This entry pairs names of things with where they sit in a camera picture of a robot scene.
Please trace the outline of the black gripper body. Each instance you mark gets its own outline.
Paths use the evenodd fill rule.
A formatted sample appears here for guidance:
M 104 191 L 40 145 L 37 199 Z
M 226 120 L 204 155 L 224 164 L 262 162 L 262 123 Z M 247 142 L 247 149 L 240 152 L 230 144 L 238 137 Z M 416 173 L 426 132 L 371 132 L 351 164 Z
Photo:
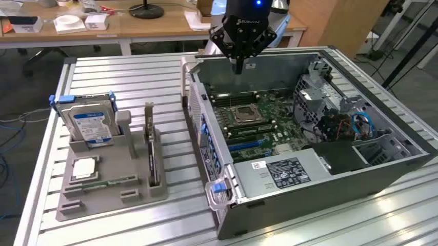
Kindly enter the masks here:
M 238 30 L 244 28 L 266 28 L 272 1 L 227 1 L 223 27 L 235 44 L 238 58 Z

